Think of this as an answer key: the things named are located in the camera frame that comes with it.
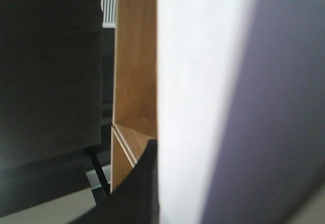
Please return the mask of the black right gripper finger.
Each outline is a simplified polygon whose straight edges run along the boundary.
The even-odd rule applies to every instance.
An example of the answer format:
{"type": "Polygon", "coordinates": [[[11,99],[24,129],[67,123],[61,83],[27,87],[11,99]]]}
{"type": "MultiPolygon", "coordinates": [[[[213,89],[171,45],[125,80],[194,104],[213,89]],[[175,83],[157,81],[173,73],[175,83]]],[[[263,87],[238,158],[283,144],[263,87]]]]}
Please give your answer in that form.
{"type": "Polygon", "coordinates": [[[157,152],[157,139],[150,139],[107,199],[70,223],[159,223],[157,152]]]}

